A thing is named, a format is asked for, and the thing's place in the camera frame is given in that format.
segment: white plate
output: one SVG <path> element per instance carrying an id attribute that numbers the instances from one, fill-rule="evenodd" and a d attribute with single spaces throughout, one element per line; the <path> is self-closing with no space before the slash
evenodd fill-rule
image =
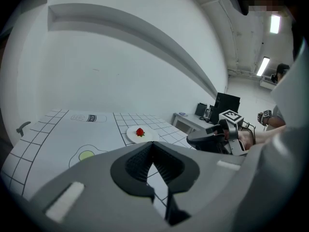
<path id="1" fill-rule="evenodd" d="M 142 128 L 142 130 L 145 132 L 145 135 L 142 137 L 139 137 L 136 135 L 136 131 L 138 128 Z M 153 129 L 139 125 L 139 126 L 132 126 L 126 131 L 127 137 L 134 143 L 144 143 L 149 141 L 159 141 L 159 134 L 154 131 Z"/>

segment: ceiling light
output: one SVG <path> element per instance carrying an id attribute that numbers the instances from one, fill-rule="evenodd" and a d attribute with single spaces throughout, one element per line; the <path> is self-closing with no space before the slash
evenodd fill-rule
<path id="1" fill-rule="evenodd" d="M 266 57 L 263 58 L 263 62 L 261 64 L 261 67 L 260 67 L 260 69 L 259 69 L 259 71 L 257 72 L 256 75 L 261 76 L 263 74 L 264 70 L 266 69 L 266 67 L 269 63 L 269 61 L 270 61 L 269 58 L 266 58 Z"/>
<path id="2" fill-rule="evenodd" d="M 280 26 L 280 16 L 272 15 L 271 16 L 271 25 L 270 25 L 270 32 L 271 33 L 278 33 Z"/>

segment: computer monitor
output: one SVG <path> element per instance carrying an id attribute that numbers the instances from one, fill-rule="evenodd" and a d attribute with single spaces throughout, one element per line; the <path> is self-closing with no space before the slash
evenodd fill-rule
<path id="1" fill-rule="evenodd" d="M 218 93 L 216 102 L 212 109 L 210 121 L 213 124 L 218 124 L 219 114 L 223 113 L 226 110 L 232 110 L 235 113 L 238 113 L 239 104 L 240 97 Z"/>

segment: yellow circle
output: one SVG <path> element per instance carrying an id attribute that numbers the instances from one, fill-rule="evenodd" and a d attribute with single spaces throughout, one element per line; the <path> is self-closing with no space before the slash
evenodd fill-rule
<path id="1" fill-rule="evenodd" d="M 85 160 L 88 157 L 94 156 L 92 151 L 86 150 L 79 155 L 79 160 Z"/>

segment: table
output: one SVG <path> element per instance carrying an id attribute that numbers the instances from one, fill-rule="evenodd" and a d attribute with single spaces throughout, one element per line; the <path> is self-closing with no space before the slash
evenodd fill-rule
<path id="1" fill-rule="evenodd" d="M 200 120 L 200 116 L 195 114 L 187 114 L 188 116 L 180 116 L 175 113 L 174 115 L 175 118 L 173 121 L 173 126 L 176 126 L 177 121 L 186 124 L 187 126 L 191 127 L 190 130 L 187 132 L 188 134 L 192 131 L 192 129 L 200 131 L 213 126 L 213 124 Z"/>
<path id="2" fill-rule="evenodd" d="M 155 115 L 53 109 L 18 141 L 1 177 L 11 192 L 30 200 L 39 188 L 81 159 L 133 144 L 126 131 L 134 125 L 152 128 L 160 141 L 194 149 L 186 133 Z M 168 188 L 154 165 L 147 183 L 155 189 L 154 206 L 164 216 Z"/>

